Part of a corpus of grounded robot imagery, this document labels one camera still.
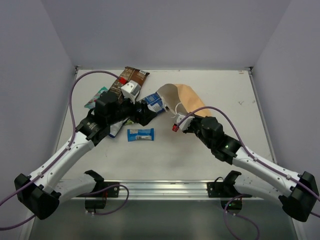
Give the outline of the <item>blue kettle chips bag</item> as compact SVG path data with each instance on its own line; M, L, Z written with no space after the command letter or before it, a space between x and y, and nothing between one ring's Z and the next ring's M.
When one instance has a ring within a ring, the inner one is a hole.
M141 100L145 101L147 103L147 107L157 114L161 114L165 111L162 99L157 92L152 93Z

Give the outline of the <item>green snack packet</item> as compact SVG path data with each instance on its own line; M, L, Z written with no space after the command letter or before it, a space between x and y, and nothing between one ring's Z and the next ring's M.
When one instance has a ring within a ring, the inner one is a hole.
M125 122L125 125L132 125L134 124L134 122L130 119L128 119L126 122Z

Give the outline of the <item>dark blue snack packet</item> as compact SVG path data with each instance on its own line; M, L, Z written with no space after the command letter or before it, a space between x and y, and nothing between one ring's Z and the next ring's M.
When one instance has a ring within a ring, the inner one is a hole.
M110 133L108 134L109 137L111 138L115 138L116 135L118 134L118 132L121 130L121 128L125 125L125 123L128 121L129 119L126 118L125 120L119 121L113 125L110 126Z

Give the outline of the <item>brown paper bag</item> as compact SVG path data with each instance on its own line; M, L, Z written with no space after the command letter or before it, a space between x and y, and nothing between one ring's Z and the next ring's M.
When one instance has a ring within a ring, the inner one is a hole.
M167 83L161 86L156 93L171 119L174 119L176 114L187 115L205 106L197 93L186 84Z

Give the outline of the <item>black snack bag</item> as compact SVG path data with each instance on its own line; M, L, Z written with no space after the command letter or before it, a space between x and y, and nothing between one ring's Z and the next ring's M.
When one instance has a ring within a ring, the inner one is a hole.
M149 72L146 72L134 67L126 66L123 72L119 75L120 80L117 78L113 82L113 84L111 85L108 91L114 92L118 97L117 98L118 102L122 103L125 97L121 92L121 87L130 81L134 81L138 85L140 85L140 87L142 87L149 74L150 74Z

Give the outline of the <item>teal snack packet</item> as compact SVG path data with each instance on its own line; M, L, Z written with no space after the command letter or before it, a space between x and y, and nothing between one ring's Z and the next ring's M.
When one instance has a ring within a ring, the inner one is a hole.
M87 109L93 109L96 106L97 99L101 96L102 93L107 92L108 89L104 86L102 87L85 105Z

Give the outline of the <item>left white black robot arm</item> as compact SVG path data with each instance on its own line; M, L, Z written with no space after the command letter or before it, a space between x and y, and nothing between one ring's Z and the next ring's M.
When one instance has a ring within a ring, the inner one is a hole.
M111 126L126 119L146 126L157 116L144 100L118 101L114 92L103 92L79 123L71 138L47 162L29 175L14 180L18 200L40 220L52 215L64 193L56 187L66 172L110 134Z

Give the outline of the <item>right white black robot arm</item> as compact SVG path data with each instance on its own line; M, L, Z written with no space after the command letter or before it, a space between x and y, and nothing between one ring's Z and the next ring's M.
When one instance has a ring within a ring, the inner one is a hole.
M298 173L259 156L240 137L227 135L215 117L181 116L176 122L183 133L195 134L217 160L258 178L246 180L239 172L229 173L222 185L227 196L239 193L279 203L287 215L300 222L306 222L313 214L320 193L311 173Z

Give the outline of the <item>right black controller box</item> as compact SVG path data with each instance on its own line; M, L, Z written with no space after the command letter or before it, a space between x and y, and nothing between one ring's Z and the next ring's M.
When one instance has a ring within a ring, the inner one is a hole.
M225 207L227 207L226 209L228 211L240 211L243 207L243 202L240 198L237 198L235 200L233 200L232 202L228 203L227 200L221 200L220 201L221 207L224 209Z

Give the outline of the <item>black controller box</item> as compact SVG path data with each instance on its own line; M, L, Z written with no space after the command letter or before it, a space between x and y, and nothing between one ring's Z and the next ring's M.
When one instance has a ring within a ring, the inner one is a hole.
M84 207L89 212L95 212L96 210L104 209L107 200L104 198L85 200Z
M232 202L228 203L227 200L221 200L220 201L221 207L224 209L225 207L227 207L226 209L228 211L240 211L243 207L243 202L240 198L237 198L235 200L233 200Z

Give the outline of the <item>left black controller box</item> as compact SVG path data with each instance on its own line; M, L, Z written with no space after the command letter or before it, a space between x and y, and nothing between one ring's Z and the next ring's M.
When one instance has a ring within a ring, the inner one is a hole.
M104 209L107 200L104 198L85 200L84 207L89 212L95 212L96 210Z

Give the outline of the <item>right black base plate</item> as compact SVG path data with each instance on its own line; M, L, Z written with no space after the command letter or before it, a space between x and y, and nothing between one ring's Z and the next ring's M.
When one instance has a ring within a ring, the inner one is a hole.
M240 195L234 187L235 182L230 178L217 177L214 181L206 183L209 198L232 198Z

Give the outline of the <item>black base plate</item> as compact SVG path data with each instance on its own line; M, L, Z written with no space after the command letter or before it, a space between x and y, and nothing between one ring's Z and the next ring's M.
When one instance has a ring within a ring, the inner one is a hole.
M235 182L230 178L217 177L214 181L206 183L209 198L232 198L240 195L234 187Z
M83 195L96 198L117 198L119 196L119 184L119 182L115 181L98 182L91 192Z

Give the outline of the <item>aluminium mounting rail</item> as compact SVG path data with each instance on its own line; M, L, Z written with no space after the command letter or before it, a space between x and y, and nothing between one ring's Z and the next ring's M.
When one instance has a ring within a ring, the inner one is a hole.
M233 197L208 197L205 180L106 180L105 182L119 182L118 197L108 197L111 200L227 200ZM243 198L259 198L269 201L278 199L279 192L268 183L259 179L238 177L234 184L235 189Z

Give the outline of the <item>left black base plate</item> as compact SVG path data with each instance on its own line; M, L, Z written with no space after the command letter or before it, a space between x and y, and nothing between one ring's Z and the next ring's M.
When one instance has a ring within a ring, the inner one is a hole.
M119 196L119 184L119 182L115 181L98 182L91 192L83 195L96 198L117 198Z

